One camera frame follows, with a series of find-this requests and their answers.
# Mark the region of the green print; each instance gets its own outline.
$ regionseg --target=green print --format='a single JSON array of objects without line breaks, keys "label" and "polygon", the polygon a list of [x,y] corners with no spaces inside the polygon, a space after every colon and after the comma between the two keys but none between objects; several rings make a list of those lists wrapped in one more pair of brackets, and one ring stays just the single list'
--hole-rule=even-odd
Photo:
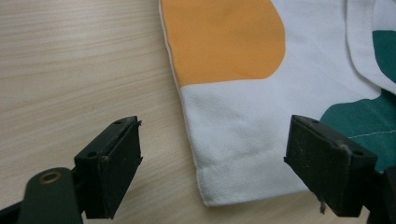
[{"label": "green print", "polygon": [[[375,58],[381,71],[396,82],[396,32],[374,31]],[[375,169],[396,165],[396,96],[382,90],[374,100],[331,106],[320,119],[378,156]]]}]

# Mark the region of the stitching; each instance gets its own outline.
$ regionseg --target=stitching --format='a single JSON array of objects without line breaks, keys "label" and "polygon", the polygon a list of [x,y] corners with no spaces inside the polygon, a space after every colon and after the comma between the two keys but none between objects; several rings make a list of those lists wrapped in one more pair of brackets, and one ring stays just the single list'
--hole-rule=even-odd
[{"label": "stitching", "polygon": [[370,136],[370,135],[379,134],[379,133],[396,133],[396,130],[391,130],[388,132],[365,133],[365,134],[359,134],[359,135],[355,135],[355,136],[348,137],[348,138],[364,137],[364,136]]}]

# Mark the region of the wood grain surface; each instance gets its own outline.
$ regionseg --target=wood grain surface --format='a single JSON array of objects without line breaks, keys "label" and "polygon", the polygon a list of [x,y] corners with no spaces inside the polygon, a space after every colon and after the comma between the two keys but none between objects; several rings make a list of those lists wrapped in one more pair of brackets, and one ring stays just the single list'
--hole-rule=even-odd
[{"label": "wood grain surface", "polygon": [[310,192],[205,207],[157,0],[1,1],[0,208],[33,175],[74,167],[110,122],[137,115],[144,160],[113,220],[85,223],[365,223]]}]

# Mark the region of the white fabric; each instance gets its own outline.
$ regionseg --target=white fabric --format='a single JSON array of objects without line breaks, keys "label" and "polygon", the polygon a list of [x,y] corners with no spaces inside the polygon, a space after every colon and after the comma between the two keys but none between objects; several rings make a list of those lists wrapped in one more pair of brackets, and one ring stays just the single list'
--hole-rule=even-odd
[{"label": "white fabric", "polygon": [[[206,205],[306,189],[283,162],[290,116],[319,119],[331,105],[378,97],[381,87],[395,92],[367,43],[374,2],[359,1],[348,1],[347,15],[345,0],[274,0],[287,50],[272,76],[179,89]],[[347,20],[358,27],[347,31]]]},{"label": "white fabric", "polygon": [[373,18],[373,31],[396,31],[396,0],[376,0]]}]

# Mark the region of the orange circle print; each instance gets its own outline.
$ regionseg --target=orange circle print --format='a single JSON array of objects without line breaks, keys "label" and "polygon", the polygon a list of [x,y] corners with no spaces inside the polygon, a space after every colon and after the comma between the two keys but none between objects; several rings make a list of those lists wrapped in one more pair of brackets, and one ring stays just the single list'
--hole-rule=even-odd
[{"label": "orange circle print", "polygon": [[285,55],[285,29],[265,0],[162,0],[179,87],[271,76]]}]

